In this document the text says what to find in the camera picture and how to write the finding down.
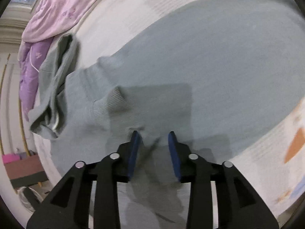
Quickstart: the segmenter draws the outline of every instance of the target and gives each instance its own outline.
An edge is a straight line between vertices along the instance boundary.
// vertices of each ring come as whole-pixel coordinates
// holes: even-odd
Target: green cloth
[[[144,147],[132,182],[118,187],[122,228],[184,228],[189,186],[175,182],[168,133],[217,163],[260,139],[304,96],[304,29],[293,0],[197,0],[174,11],[68,75],[55,165],[64,174],[78,160],[99,161],[136,129]],[[40,81],[50,100],[58,87]],[[43,119],[54,121],[48,104],[30,112],[43,136]]]

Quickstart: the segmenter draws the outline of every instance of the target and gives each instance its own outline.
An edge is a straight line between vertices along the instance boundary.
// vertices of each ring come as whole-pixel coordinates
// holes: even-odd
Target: sweater cuff
[[[105,115],[120,113],[129,107],[118,87],[112,89],[106,97],[93,103],[93,114],[97,123],[102,123]]]

